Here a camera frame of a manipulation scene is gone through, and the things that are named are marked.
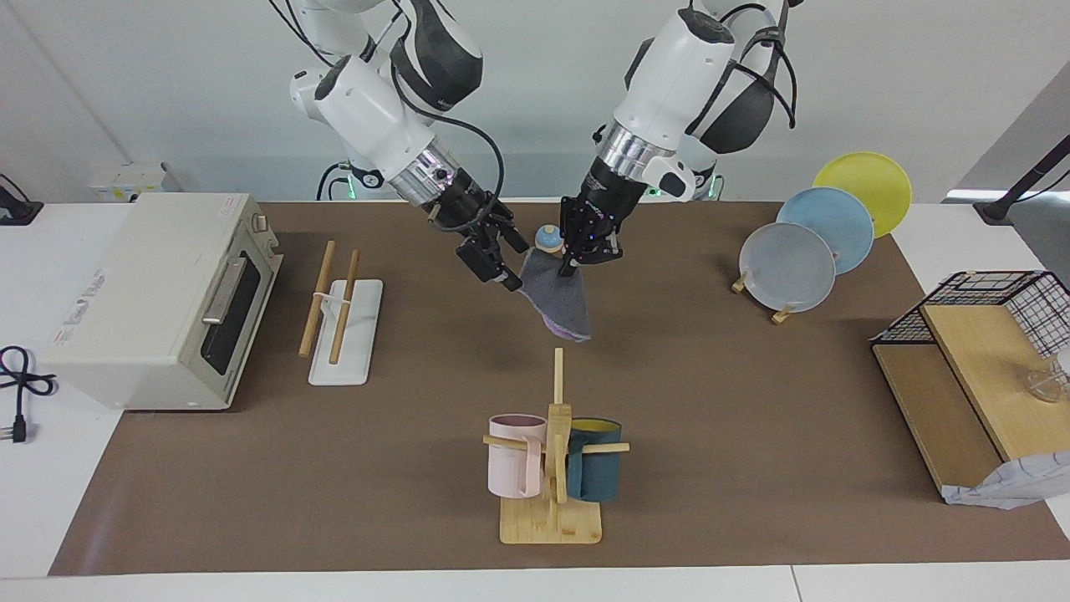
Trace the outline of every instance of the black wire rack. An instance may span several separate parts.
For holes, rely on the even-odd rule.
[[[935,343],[926,306],[1005,306],[1041,357],[1070,344],[1070,292],[1052,272],[957,272],[870,345]]]

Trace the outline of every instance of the dark teal mug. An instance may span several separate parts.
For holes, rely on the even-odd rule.
[[[583,446],[621,443],[621,423],[605,418],[576,418],[568,435],[568,497],[610,501],[621,483],[620,453],[582,453]]]

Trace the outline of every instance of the white wall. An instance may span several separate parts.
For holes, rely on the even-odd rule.
[[[1006,190],[1067,135],[1070,135],[1070,62],[1029,103],[1025,111],[956,187]],[[1046,177],[1038,182],[1036,188],[1054,182],[1068,166],[1070,159],[1064,159]],[[1070,190],[1070,177],[1054,189]]]
[[[334,135],[290,106],[288,78],[316,62],[265,1],[7,3],[58,66],[40,78],[47,64],[28,57],[41,52],[7,35],[12,15],[0,10],[0,169],[32,196],[86,198],[82,164],[125,152],[167,161],[186,189],[307,198],[340,157]],[[483,87],[450,114],[499,141],[507,195],[552,196],[576,191],[588,135],[622,97],[638,43],[683,2],[447,4],[487,57]],[[903,164],[919,200],[938,201],[1065,64],[1068,26],[1063,0],[807,0],[788,31],[799,126],[776,114],[754,146],[723,157],[727,196],[783,198],[827,159],[869,149]],[[65,96],[47,83],[63,77]],[[81,109],[67,106],[79,96]],[[490,185],[482,141],[440,128]],[[31,168],[57,163],[71,172]]]

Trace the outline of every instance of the oven knob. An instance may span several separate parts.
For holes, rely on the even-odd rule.
[[[263,213],[253,215],[253,231],[260,233],[268,231],[268,216]]]

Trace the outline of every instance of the white plate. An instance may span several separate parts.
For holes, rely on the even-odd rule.
[[[836,259],[813,230],[777,222],[754,230],[739,250],[739,273],[758,303],[780,312],[816,308],[836,282]]]

